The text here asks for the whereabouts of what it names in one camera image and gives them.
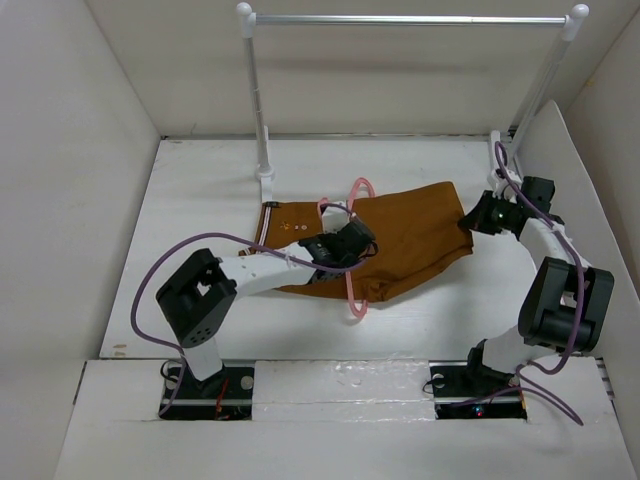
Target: white floor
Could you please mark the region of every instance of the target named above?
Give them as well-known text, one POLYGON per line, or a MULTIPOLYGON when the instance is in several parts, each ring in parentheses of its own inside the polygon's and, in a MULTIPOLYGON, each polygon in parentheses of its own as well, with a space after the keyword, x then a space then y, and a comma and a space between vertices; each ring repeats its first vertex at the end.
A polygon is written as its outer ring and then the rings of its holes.
POLYGON ((357 377, 353 386, 338 383, 348 364, 313 362, 306 373, 305 365, 258 365, 254 421, 168 422, 156 417, 161 360, 91 361, 55 479, 636 478, 593 359, 572 359, 556 377, 527 372, 567 400, 584 427, 528 395, 528 422, 434 421, 419 390, 424 365, 397 362, 383 375, 397 381, 360 368, 342 378, 357 377), (391 417, 374 408, 391 403, 391 417))
MULTIPOLYGON (((483 138, 386 138, 271 142, 274 200, 344 198, 360 176, 379 194, 451 180, 466 211, 488 187, 483 138)), ((255 142, 189 140, 161 143, 109 326, 103 358, 166 358, 175 353, 131 330, 131 301, 151 264, 178 241, 221 231, 252 239, 260 209, 255 142)), ((534 268, 510 236, 474 235, 474 254, 439 277, 370 309, 353 325, 345 301, 269 292, 233 305, 217 335, 225 359, 465 358, 479 340, 517 322, 534 268)), ((141 328, 172 339, 154 295, 196 248, 235 255, 239 246, 203 241, 157 273, 142 301, 141 328)))

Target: robotic arm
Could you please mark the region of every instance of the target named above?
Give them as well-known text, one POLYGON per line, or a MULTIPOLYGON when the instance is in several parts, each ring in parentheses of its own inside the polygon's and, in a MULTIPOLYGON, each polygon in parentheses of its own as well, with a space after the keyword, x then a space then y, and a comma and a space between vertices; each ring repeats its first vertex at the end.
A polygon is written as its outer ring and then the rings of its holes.
MULTIPOLYGON (((514 172, 507 172, 521 186, 524 196, 552 220, 552 227, 514 195, 504 178, 500 178, 499 170, 492 173, 494 190, 485 191, 478 205, 459 222, 464 228, 489 235, 513 233, 530 252, 538 270, 520 310, 517 327, 471 349, 468 373, 477 382, 487 378, 508 380, 519 365, 548 355, 549 349, 563 352, 576 315, 578 272, 558 236, 572 248, 573 245, 565 234, 562 219, 549 215, 554 183, 538 177, 520 180, 514 172)), ((588 352, 598 342, 614 280, 610 272, 594 268, 579 254, 578 257, 586 289, 573 349, 588 352)))
POLYGON ((203 396, 225 380, 214 335, 232 303, 285 285, 306 285, 341 276, 371 247, 373 233, 357 217, 326 207, 325 232, 269 253, 216 258, 209 249, 194 252, 158 290, 156 300, 169 322, 203 396))

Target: mounting plate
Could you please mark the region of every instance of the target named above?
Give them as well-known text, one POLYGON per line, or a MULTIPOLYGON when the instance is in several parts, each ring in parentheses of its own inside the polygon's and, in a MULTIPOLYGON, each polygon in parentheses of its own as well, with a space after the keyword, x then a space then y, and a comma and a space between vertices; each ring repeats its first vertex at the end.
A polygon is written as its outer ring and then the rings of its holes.
POLYGON ((495 397, 487 402, 459 406, 461 402, 485 397, 510 386, 498 381, 471 381, 466 361, 429 362, 429 370, 438 420, 527 418, 522 398, 517 391, 495 397))
MULTIPOLYGON (((167 368, 169 378, 177 378, 179 366, 167 368)), ((203 397, 196 386, 189 369, 184 373, 182 385, 171 408, 160 418, 163 420, 250 420, 253 397, 253 364, 225 365, 227 388, 220 400, 221 392, 212 397, 203 397), (220 407, 216 414, 216 405, 220 407)), ((162 401, 163 408, 173 393, 174 382, 165 380, 162 401)))

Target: red wire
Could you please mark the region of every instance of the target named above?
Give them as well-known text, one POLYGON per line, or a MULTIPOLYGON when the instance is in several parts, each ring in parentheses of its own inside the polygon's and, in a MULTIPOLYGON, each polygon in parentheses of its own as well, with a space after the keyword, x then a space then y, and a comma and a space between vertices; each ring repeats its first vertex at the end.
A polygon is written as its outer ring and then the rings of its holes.
POLYGON ((224 398, 224 394, 227 392, 227 387, 229 386, 229 379, 227 378, 224 383, 222 384, 222 391, 220 392, 220 395, 218 395, 218 400, 216 402, 216 413, 213 416, 214 420, 218 419, 218 415, 220 414, 220 411, 222 410, 220 408, 220 402, 222 402, 222 399, 224 398))
MULTIPOLYGON (((373 198, 376 196, 376 192, 373 189, 373 185, 371 185, 371 182, 369 182, 369 180, 367 180, 364 177, 360 177, 356 179, 356 181, 353 184, 353 187, 351 187, 349 198, 347 199, 347 208, 349 210, 353 209, 353 202, 356 200, 356 196, 358 195, 358 189, 363 185, 367 187, 370 198, 373 198)), ((318 210, 318 216, 320 217, 321 222, 322 222, 322 210, 320 207, 322 207, 327 203, 329 203, 329 199, 327 197, 323 197, 320 199, 320 201, 316 205, 316 208, 318 210)), ((351 310, 351 313, 353 314, 353 316, 356 317, 359 322, 367 314, 369 303, 366 300, 363 300, 361 307, 358 309, 358 307, 356 306, 356 300, 353 293, 353 281, 351 280, 351 273, 347 272, 345 276, 347 280, 347 301, 349 303, 349 309, 351 310)))

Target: orange fabric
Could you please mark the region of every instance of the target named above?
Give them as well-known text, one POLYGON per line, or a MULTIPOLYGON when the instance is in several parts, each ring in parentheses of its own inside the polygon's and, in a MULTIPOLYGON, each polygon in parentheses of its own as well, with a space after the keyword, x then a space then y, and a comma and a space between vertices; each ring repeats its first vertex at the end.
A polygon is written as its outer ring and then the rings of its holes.
MULTIPOLYGON (((282 248, 322 232, 316 202, 271 202, 264 244, 282 248)), ((390 300, 430 280, 472 253, 471 233, 458 227, 464 212, 451 182, 408 192, 359 198, 353 210, 376 235, 378 255, 352 273, 355 298, 390 300)), ((261 236, 265 207, 256 239, 261 236)), ((347 298, 343 278, 280 290, 325 298, 347 298)))

